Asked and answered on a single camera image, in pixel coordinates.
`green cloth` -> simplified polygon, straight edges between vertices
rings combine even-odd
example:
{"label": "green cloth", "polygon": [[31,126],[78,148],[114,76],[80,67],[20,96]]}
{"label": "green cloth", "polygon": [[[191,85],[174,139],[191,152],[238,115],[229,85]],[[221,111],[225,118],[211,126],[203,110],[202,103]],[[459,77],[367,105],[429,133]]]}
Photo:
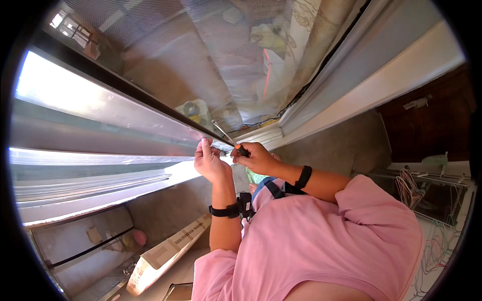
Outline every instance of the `green cloth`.
{"label": "green cloth", "polygon": [[257,174],[251,171],[251,169],[246,167],[246,174],[248,175],[248,179],[250,183],[254,183],[256,185],[259,185],[259,183],[264,179],[267,178],[268,176],[262,175],[262,174]]}

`mesh screen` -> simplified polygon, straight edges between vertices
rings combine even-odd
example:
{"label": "mesh screen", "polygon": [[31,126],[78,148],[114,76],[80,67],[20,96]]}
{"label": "mesh screen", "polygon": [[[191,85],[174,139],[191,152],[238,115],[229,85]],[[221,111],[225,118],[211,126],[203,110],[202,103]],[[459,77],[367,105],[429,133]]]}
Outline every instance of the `mesh screen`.
{"label": "mesh screen", "polygon": [[98,63],[212,131],[211,119],[235,131],[292,100],[354,2],[65,0],[59,9],[94,33],[84,53]]}

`hand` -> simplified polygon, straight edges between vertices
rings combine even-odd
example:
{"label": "hand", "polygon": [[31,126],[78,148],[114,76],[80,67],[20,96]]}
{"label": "hand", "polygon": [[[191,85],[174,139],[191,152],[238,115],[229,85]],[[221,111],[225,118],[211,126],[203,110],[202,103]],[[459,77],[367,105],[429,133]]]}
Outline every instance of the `hand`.
{"label": "hand", "polygon": [[194,168],[212,184],[224,184],[233,181],[233,172],[229,164],[221,161],[221,150],[211,146],[212,139],[203,138],[199,141],[194,153]]}
{"label": "hand", "polygon": [[257,174],[271,175],[282,164],[282,162],[273,158],[259,142],[243,142],[241,145],[251,154],[249,158],[243,157],[235,148],[231,152],[231,156],[234,157],[233,162],[244,165]]}

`screwdriver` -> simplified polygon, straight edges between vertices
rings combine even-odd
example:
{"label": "screwdriver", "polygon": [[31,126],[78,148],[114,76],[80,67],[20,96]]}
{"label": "screwdriver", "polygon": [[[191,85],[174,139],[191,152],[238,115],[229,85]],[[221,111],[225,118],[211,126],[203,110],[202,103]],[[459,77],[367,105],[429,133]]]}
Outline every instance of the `screwdriver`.
{"label": "screwdriver", "polygon": [[214,119],[211,120],[211,122],[229,139],[229,141],[231,141],[231,143],[235,145],[234,148],[236,148],[236,150],[241,154],[241,156],[249,158],[250,153],[244,147],[242,147],[241,144],[236,143],[231,137],[229,137],[229,135],[226,134],[225,131],[223,131],[223,129],[219,126],[219,124],[217,124],[216,121],[214,121]]}

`wooden cabinet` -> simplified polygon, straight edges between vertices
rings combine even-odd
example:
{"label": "wooden cabinet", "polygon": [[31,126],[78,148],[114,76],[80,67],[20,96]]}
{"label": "wooden cabinet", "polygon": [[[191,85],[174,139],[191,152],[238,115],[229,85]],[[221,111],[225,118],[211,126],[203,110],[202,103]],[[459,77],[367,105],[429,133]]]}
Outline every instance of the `wooden cabinet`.
{"label": "wooden cabinet", "polygon": [[[412,101],[426,105],[406,109]],[[475,111],[467,66],[446,73],[376,110],[381,114],[392,162],[420,162],[448,152],[449,161],[469,159],[470,115]]]}

